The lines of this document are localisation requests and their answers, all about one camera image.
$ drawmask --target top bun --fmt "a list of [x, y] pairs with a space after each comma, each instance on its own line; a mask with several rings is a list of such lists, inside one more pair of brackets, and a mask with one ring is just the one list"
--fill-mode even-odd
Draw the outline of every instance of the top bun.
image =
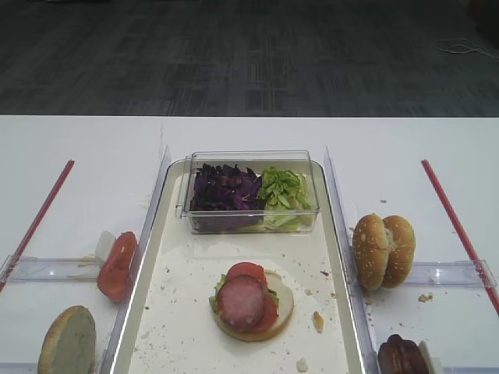
[[353, 232], [359, 282], [367, 290], [397, 287], [411, 271], [416, 239], [411, 224], [400, 216], [381, 220], [362, 217]]

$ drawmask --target crumb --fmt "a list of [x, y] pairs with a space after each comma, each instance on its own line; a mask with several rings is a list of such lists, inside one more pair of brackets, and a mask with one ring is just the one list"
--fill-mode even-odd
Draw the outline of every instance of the crumb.
[[313, 313], [313, 325], [315, 326], [315, 330], [317, 330], [318, 333], [322, 333], [322, 331], [324, 330], [324, 319], [319, 314], [319, 312]]
[[305, 358], [301, 357], [301, 359], [296, 362], [296, 368], [299, 372], [306, 372], [309, 369]]
[[425, 294], [421, 294], [418, 297], [419, 302], [430, 302], [434, 299], [434, 295], [430, 292], [427, 296]]

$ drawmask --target gray carpet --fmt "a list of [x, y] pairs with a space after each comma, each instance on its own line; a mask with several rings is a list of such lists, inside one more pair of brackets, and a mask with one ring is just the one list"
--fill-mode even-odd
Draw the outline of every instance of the gray carpet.
[[0, 114], [499, 116], [457, 0], [0, 0]]

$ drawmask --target white tray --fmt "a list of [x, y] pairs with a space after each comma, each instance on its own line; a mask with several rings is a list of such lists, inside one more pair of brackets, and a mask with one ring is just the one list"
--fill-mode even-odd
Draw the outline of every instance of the white tray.
[[[313, 163], [320, 213], [311, 233], [193, 235], [175, 217], [184, 162], [168, 169], [111, 372], [291, 373], [305, 358], [311, 373], [361, 373], [320, 165]], [[289, 326], [265, 342], [221, 332], [208, 303], [221, 274], [246, 260], [280, 273], [295, 297]], [[314, 311], [324, 317], [323, 333], [313, 327]]]

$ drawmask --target ham slice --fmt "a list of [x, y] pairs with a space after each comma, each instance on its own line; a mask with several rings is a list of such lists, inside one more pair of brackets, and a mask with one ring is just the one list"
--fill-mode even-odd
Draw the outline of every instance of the ham slice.
[[261, 321], [255, 325], [252, 329], [252, 333], [263, 333], [269, 330], [274, 323], [278, 320], [278, 308], [275, 305], [274, 299], [271, 294], [265, 292], [265, 307], [264, 316]]
[[218, 292], [217, 307], [221, 320], [235, 330], [251, 330], [264, 317], [266, 293], [255, 277], [232, 277]]

